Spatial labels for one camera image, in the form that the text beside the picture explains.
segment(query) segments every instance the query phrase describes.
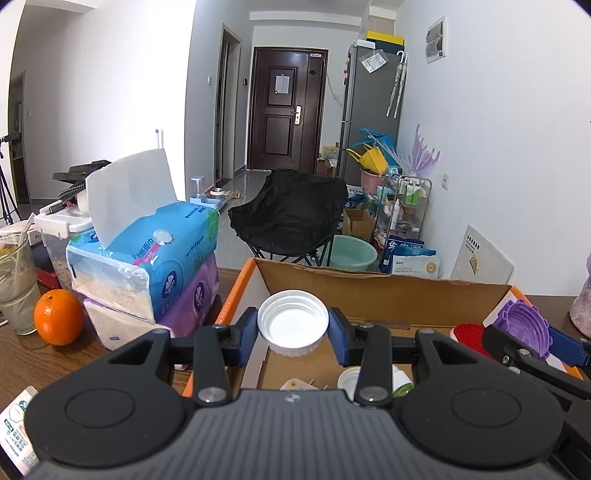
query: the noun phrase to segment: tripod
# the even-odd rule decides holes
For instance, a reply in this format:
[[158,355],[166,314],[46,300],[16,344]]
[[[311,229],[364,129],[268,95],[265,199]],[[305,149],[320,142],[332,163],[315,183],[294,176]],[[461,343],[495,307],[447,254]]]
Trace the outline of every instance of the tripod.
[[[2,142],[8,142],[7,137],[0,137],[0,146],[2,145]],[[2,158],[4,158],[4,155],[2,155],[2,151],[0,150],[0,159]],[[8,183],[4,176],[4,172],[2,171],[2,166],[0,166],[0,203],[2,204],[2,218],[7,225],[12,225],[14,223],[12,220],[13,213],[16,213],[19,218],[21,217],[20,213],[18,213],[17,204],[14,202],[10,189],[8,188]]]

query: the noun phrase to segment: orange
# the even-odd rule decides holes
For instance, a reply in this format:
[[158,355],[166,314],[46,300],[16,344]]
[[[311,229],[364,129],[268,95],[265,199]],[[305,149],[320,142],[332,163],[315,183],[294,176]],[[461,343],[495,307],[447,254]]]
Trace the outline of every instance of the orange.
[[51,345],[69,345],[84,328],[84,310],[76,296],[57,288],[44,294],[33,314],[39,336]]

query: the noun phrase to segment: doorway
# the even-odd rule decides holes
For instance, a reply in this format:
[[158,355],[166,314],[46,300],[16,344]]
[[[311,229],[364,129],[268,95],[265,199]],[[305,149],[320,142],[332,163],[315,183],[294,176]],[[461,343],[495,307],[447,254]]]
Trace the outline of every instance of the doorway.
[[248,167],[314,173],[320,151],[327,50],[255,47]]
[[217,70],[216,122],[213,142],[213,175],[216,187],[234,177],[234,137],[241,42],[224,25]]
[[24,147],[23,99],[25,73],[10,82],[8,89],[8,153],[12,170],[12,182],[17,204],[31,203],[27,182],[27,168]]

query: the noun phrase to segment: door handle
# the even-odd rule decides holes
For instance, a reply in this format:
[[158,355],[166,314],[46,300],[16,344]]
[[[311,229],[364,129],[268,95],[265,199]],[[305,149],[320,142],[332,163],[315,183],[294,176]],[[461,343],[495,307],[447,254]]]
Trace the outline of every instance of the door handle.
[[295,124],[300,124],[300,117],[301,117],[301,105],[295,107]]

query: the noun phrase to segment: white board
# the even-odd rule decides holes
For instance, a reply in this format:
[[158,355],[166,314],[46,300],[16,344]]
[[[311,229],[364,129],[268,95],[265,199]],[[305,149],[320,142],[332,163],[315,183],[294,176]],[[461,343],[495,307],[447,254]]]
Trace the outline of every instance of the white board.
[[451,279],[505,284],[514,268],[513,263],[497,247],[472,225],[468,225]]

